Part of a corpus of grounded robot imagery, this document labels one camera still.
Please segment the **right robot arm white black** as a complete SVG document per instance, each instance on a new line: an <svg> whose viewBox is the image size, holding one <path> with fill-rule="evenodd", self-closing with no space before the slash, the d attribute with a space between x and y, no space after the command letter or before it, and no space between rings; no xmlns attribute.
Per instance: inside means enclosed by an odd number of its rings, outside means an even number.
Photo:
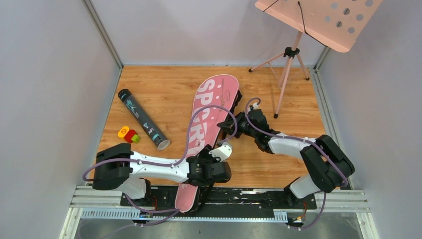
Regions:
<svg viewBox="0 0 422 239"><path fill-rule="evenodd" d="M300 138L275 131L261 110L240 112L234 119L218 123L218 127L236 138L242 134L254 138L263 152L288 155L304 162L308 174L285 187L284 201L291 208L298 207L310 194L330 193L346 186L348 177L355 172L352 162L330 136Z"/></svg>

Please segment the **pink racket bag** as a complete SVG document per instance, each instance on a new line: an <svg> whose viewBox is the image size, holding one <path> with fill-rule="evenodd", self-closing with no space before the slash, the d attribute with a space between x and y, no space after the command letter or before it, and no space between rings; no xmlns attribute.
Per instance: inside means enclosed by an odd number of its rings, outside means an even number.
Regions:
<svg viewBox="0 0 422 239"><path fill-rule="evenodd" d="M197 89L188 129L186 152L183 157L197 155L207 144L215 146L220 128L218 123L228 117L221 108L230 110L239 90L238 80L229 74L219 74L206 79Z"/></svg>

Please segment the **black shuttlecock tube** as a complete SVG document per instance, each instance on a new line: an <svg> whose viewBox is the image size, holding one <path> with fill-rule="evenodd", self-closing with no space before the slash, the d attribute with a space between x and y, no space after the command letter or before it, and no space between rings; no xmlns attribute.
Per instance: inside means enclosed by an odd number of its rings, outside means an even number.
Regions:
<svg viewBox="0 0 422 239"><path fill-rule="evenodd" d="M129 89L122 89L118 92L117 95L123 104L128 108L136 121L141 125L144 132L154 142L157 149L161 151L167 148L170 144L170 140L152 120L152 118L141 106L132 92Z"/></svg>

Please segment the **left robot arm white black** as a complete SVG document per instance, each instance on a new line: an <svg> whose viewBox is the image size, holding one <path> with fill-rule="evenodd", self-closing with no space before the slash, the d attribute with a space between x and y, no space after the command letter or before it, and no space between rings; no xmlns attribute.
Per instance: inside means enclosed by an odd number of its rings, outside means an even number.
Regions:
<svg viewBox="0 0 422 239"><path fill-rule="evenodd" d="M206 145L198 154L181 162L176 159L152 157L131 150L129 143L121 143L97 154L93 188L120 191L139 205L152 201L148 178L159 178L205 187L225 183L231 179L227 159L232 153L228 143L213 149Z"/></svg>

